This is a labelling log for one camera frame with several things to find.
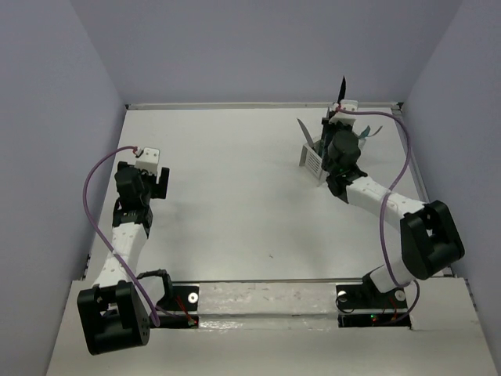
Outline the teal plastic fork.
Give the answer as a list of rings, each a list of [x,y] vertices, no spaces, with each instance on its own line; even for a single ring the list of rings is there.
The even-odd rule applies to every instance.
[[[371,131],[371,127],[367,126],[360,134],[359,134],[359,138],[360,139],[365,139],[369,136],[370,134],[370,131]]]

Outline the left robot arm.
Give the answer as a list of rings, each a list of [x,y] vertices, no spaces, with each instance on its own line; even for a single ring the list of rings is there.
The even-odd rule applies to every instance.
[[[170,171],[158,165],[159,154],[154,153],[117,166],[111,251],[92,286],[77,297],[86,345],[93,356],[146,345],[150,328],[160,323],[156,309],[172,303],[173,287],[166,270],[136,271],[153,224],[150,202],[167,196]]]

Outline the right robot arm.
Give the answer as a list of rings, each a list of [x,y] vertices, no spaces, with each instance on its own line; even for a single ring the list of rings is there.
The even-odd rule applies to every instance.
[[[359,137],[349,112],[330,112],[322,119],[322,169],[330,192],[346,204],[379,219],[384,263],[363,278],[356,297],[378,307],[389,292],[426,280],[465,255],[449,207],[404,197],[384,187],[358,166]]]

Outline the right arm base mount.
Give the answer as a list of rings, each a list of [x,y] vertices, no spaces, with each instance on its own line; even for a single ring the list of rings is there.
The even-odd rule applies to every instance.
[[[361,284],[339,284],[335,304],[340,328],[412,326],[406,295],[400,288],[371,295],[364,292]]]

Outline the pink handled knife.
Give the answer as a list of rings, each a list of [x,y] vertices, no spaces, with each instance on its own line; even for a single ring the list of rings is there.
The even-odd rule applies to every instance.
[[[341,104],[341,102],[344,100],[346,94],[346,88],[347,88],[346,78],[343,77],[341,81],[340,90],[337,96],[337,104]]]

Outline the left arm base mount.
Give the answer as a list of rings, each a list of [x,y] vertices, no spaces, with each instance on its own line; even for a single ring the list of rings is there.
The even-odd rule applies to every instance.
[[[199,284],[173,282],[165,269],[140,273],[137,278],[156,303],[160,328],[198,328]]]

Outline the black handled knife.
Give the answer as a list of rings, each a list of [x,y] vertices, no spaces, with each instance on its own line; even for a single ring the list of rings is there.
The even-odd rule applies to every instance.
[[[300,126],[300,129],[305,137],[305,140],[306,140],[306,144],[308,145],[309,148],[311,148],[312,150],[315,149],[315,141],[313,140],[307,126],[305,125],[305,123],[301,120],[301,119],[297,119],[297,122]]]

